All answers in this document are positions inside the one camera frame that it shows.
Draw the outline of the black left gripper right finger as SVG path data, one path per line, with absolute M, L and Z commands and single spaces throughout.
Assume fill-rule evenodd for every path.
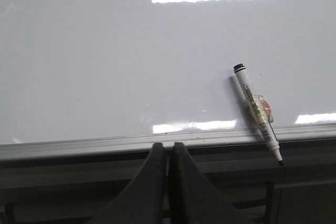
M 170 155 L 168 196 L 171 223 L 252 223 L 200 172 L 183 143 Z

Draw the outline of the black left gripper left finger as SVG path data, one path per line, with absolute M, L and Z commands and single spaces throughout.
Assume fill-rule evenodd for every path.
M 166 154 L 154 143 L 136 176 L 89 223 L 161 223 L 166 177 Z

